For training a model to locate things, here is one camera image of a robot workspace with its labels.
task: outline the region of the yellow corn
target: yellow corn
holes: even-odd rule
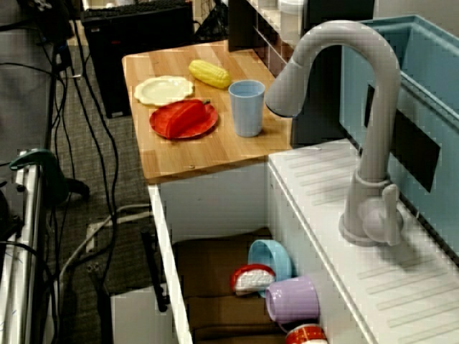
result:
[[[202,59],[191,61],[188,69],[195,78],[211,86],[226,88],[231,84],[231,77],[227,70]]]

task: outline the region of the gray faucet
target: gray faucet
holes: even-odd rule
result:
[[[355,170],[339,229],[348,241],[371,246],[398,244],[403,219],[397,210],[399,190],[387,175],[400,68],[389,43],[372,28],[354,21],[328,21],[299,41],[293,56],[266,93],[267,107],[283,117],[300,113],[314,59],[332,45],[346,45],[373,67],[375,93],[360,166]]]

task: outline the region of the faucet spout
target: faucet spout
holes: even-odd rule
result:
[[[387,41],[372,28],[354,21],[328,21],[299,41],[289,63],[266,94],[267,107],[277,115],[294,117],[303,107],[309,73],[317,55],[333,45],[355,49],[373,68],[375,92],[360,166],[346,202],[341,233],[352,242],[369,245],[357,209],[369,197],[381,197],[388,185],[387,164],[400,87],[397,57]]]

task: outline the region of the purple cup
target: purple cup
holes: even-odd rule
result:
[[[316,289],[307,276],[271,283],[266,289],[266,308],[271,320],[281,327],[282,324],[319,316]]]

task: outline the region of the white plate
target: white plate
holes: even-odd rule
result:
[[[137,85],[134,97],[142,104],[164,106],[193,93],[193,84],[184,77],[153,77]]]

